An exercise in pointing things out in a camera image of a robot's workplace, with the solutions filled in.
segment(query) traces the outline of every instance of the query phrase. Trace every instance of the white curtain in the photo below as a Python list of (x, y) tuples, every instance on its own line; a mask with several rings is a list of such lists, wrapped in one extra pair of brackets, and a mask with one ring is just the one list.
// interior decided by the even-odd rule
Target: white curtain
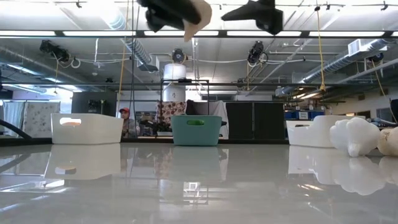
[(59, 112), (59, 102), (27, 102), (22, 130), (32, 138), (51, 138), (51, 114)]
[[(4, 107), (4, 120), (17, 128), (22, 127), (25, 102), (6, 102)], [(10, 136), (18, 136), (14, 131), (5, 129)]]

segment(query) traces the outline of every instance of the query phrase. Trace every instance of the fluorescent light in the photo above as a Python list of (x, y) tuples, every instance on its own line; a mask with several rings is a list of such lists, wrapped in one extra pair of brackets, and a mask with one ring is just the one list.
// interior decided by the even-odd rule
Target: fluorescent light
[(104, 30), (104, 31), (63, 31), (65, 36), (75, 37), (129, 37), (136, 35), (132, 30)]
[[(320, 31), (319, 33), (321, 37), (380, 37), (384, 34), (381, 31)], [(310, 32), (310, 37), (318, 37), (318, 32)]]
[(302, 99), (302, 100), (303, 100), (303, 99), (308, 99), (308, 98), (311, 98), (311, 97), (316, 96), (316, 95), (318, 95), (318, 93), (312, 93), (312, 94), (309, 94), (309, 95), (307, 95), (307, 96), (301, 97), (301, 99)]
[[(245, 36), (245, 37), (273, 37), (272, 34), (266, 31), (228, 31), (226, 33), (228, 36)], [(300, 31), (282, 31), (279, 32), (277, 37), (299, 37), (301, 35)]]
[(56, 83), (61, 83), (60, 80), (57, 80), (55, 78), (45, 78), (46, 80), (50, 80), (51, 82), (56, 82)]
[(158, 36), (158, 35), (169, 35), (169, 36), (184, 36), (184, 31), (179, 31), (179, 30), (177, 30), (177, 31), (172, 31), (172, 30), (170, 30), (170, 31), (157, 31), (157, 32), (154, 32), (154, 31), (144, 31), (144, 34), (145, 35), (148, 35), (148, 36)]
[(300, 37), (301, 31), (281, 31), (275, 36), (277, 36), (277, 37)]
[(23, 71), (23, 72), (30, 73), (30, 74), (32, 74), (32, 75), (41, 75), (41, 74), (38, 73), (38, 72), (34, 72), (34, 71), (32, 71), (32, 70), (29, 70), (29, 69), (24, 68), (24, 67), (19, 66), (19, 65), (13, 65), (13, 64), (7, 64), (7, 65), (8, 65), (9, 67), (11, 67), (11, 68), (15, 68), (15, 69), (21, 70), (21, 71)]
[(202, 31), (197, 32), (194, 36), (203, 36), (203, 35), (216, 36), (216, 35), (218, 35), (218, 31), (202, 30)]
[(228, 31), (226, 35), (245, 37), (272, 37), (272, 35), (266, 31)]
[(0, 36), (55, 36), (54, 31), (36, 31), (36, 30), (0, 30)]
[(300, 95), (297, 95), (297, 96), (293, 96), (293, 99), (296, 99), (296, 98), (303, 97), (304, 95), (305, 95), (305, 93), (303, 93), (303, 94), (300, 94)]

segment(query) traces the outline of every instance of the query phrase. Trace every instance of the black spotlight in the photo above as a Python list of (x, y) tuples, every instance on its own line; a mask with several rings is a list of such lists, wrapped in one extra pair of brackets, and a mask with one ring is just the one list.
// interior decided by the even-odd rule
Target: black spotlight
[(42, 40), (42, 44), (40, 45), (40, 51), (43, 53), (52, 54), (60, 62), (69, 61), (69, 53), (67, 52), (67, 50), (62, 49), (57, 45), (54, 45), (49, 40)]
[(163, 26), (184, 30), (183, 19), (199, 24), (201, 17), (190, 0), (138, 0), (142, 7), (147, 7), (148, 27), (157, 32)]
[(253, 19), (260, 30), (272, 35), (278, 34), (284, 28), (284, 12), (275, 8), (275, 0), (249, 1), (246, 5), (225, 14), (221, 19), (224, 21)]
[(249, 51), (248, 62), (251, 64), (258, 63), (261, 55), (264, 53), (264, 45), (262, 41), (256, 41)]

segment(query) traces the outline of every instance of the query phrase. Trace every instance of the yellow rope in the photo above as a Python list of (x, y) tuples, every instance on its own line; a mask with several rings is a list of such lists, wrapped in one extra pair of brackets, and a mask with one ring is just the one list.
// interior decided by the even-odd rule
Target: yellow rope
[(394, 121), (395, 121), (396, 123), (398, 123), (398, 122), (397, 122), (397, 118), (394, 116), (394, 112), (392, 112), (392, 109), (391, 109), (391, 100), (390, 100), (389, 98), (387, 98), (386, 94), (384, 93), (384, 90), (383, 90), (383, 87), (381, 86), (381, 82), (380, 82), (379, 74), (377, 73), (377, 70), (376, 70), (375, 72), (376, 72), (377, 82), (379, 83), (379, 86), (380, 86), (380, 89), (381, 89), (381, 93), (382, 93), (383, 96), (384, 96), (386, 99), (388, 99), (388, 101), (390, 102), (389, 108), (390, 108), (391, 115), (392, 115), (392, 117), (394, 118)]
[(321, 84), (321, 91), (325, 91), (325, 76), (323, 74), (323, 55), (322, 55), (322, 42), (321, 42), (321, 25), (320, 25), (320, 19), (319, 19), (319, 10), (317, 11), (317, 16), (318, 16), (318, 44), (319, 44), (319, 54), (321, 56), (321, 77), (322, 77), (322, 84)]
[[(124, 28), (125, 30), (127, 29), (127, 21), (129, 19), (129, 3), (130, 3), (130, 1), (127, 1), (126, 26)], [(121, 91), (122, 91), (125, 53), (126, 53), (126, 46), (123, 45), (122, 68), (120, 71), (120, 84), (119, 84), (119, 92), (118, 92), (118, 111), (120, 110), (120, 98), (121, 98)]]

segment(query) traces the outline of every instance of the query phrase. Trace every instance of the white cylinder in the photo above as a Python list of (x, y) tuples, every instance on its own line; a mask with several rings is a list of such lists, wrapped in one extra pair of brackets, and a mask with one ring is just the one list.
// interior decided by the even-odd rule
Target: white cylinder
[[(178, 80), (187, 76), (187, 68), (181, 64), (167, 64), (164, 67), (165, 80)], [(164, 85), (163, 86), (163, 101), (164, 102), (178, 102), (185, 101), (185, 86)]]

